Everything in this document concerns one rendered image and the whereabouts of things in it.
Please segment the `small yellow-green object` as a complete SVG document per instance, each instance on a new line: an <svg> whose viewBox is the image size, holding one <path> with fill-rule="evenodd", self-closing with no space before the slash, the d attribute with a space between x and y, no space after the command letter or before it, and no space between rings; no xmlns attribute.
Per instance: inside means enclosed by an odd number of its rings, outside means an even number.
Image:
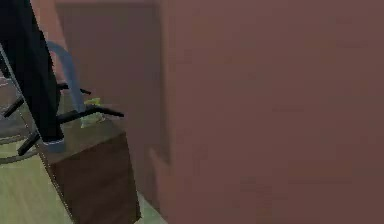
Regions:
<svg viewBox="0 0 384 224"><path fill-rule="evenodd" d="M85 105L100 106L101 105L101 99L100 98L91 98L91 99L86 100L84 102L84 104ZM104 116L99 112L97 112L95 114L87 115L86 117L81 118L81 127L85 128L87 126L102 122L104 120L105 120Z"/></svg>

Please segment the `blue-grey curved strip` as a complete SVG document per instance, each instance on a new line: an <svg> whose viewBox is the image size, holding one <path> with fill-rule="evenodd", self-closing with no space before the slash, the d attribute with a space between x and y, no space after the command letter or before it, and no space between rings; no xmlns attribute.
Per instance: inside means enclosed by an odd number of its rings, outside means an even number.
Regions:
<svg viewBox="0 0 384 224"><path fill-rule="evenodd" d="M80 84L77 79L75 65L73 63L70 53L61 45L48 41L47 46L50 51L55 53L62 65L64 78L68 85L70 96L72 99L72 105L77 112L85 111L85 104L80 89Z"/></svg>

